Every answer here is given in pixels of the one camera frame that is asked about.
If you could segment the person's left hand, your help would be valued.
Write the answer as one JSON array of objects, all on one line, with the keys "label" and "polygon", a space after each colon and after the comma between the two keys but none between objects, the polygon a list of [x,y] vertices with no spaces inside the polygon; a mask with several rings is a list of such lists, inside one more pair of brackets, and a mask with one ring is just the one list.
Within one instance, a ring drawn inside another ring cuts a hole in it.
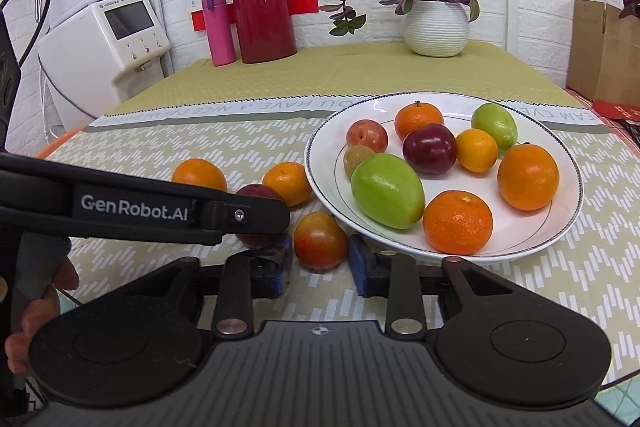
[{"label": "person's left hand", "polygon": [[30,373],[28,349],[35,333],[61,313],[58,291],[72,291],[79,285],[77,271],[70,261],[65,258],[58,271],[54,274],[53,282],[40,299],[32,300],[25,308],[18,332],[8,337],[4,343],[4,351],[8,358],[9,370],[17,376]]}]

